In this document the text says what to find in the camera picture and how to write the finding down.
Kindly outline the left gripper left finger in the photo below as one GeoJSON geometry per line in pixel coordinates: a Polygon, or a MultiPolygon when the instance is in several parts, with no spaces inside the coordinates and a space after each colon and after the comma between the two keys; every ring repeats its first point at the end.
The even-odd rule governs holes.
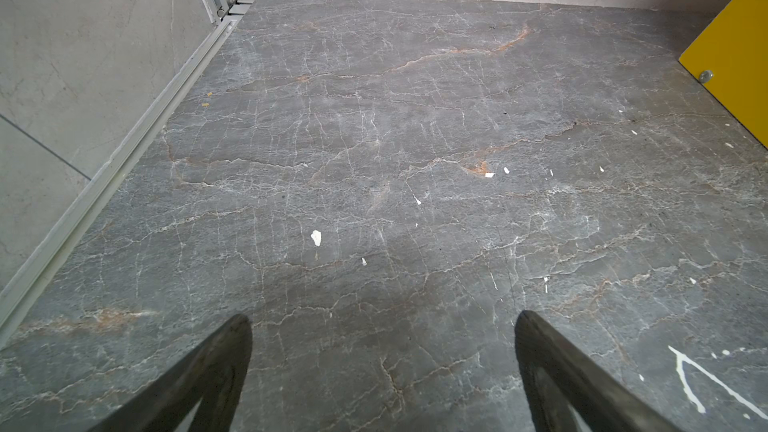
{"type": "Polygon", "coordinates": [[[252,355],[250,319],[236,314],[92,431],[228,431],[252,355]]]}

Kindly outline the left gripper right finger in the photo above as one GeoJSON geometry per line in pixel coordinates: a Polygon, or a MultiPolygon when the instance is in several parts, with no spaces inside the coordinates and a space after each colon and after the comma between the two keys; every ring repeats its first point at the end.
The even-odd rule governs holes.
{"type": "Polygon", "coordinates": [[[515,353],[537,431],[677,431],[531,310],[515,321],[515,353]]]}

